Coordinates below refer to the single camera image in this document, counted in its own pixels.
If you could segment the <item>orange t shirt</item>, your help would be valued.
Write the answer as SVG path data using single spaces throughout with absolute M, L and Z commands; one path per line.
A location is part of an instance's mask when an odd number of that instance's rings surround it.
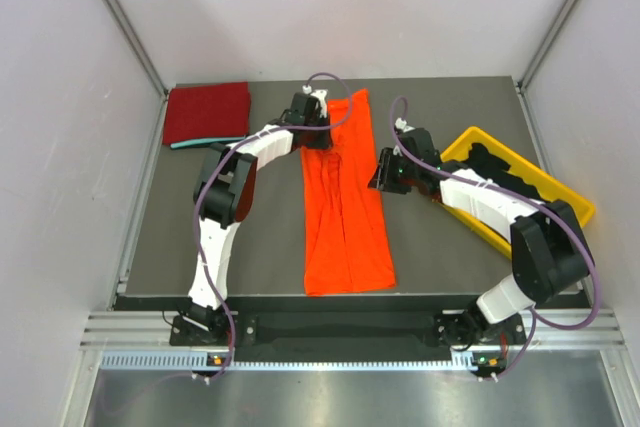
M 396 275 L 381 195 L 368 187 L 377 168 L 369 91 L 332 100 L 349 119 L 331 131 L 329 150 L 300 152 L 305 202 L 304 290 L 310 296 L 391 289 Z

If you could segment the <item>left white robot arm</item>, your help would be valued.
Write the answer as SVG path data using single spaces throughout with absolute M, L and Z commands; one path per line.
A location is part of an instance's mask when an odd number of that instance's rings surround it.
M 306 85 L 294 94 L 290 107 L 261 130 L 209 148 L 193 194 L 197 251 L 190 304 L 180 312 L 203 342 L 234 345 L 227 275 L 235 236 L 253 204 L 257 173 L 302 147 L 331 147 L 327 97 L 326 89 Z

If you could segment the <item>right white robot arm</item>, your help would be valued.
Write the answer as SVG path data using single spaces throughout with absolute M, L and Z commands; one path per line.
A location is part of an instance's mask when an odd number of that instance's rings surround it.
M 478 127 L 444 152 L 424 128 L 398 119 L 391 131 L 370 187 L 418 189 L 511 260 L 510 274 L 457 317 L 466 345 L 492 341 L 504 321 L 596 276 L 582 231 L 595 208 L 585 198 Z

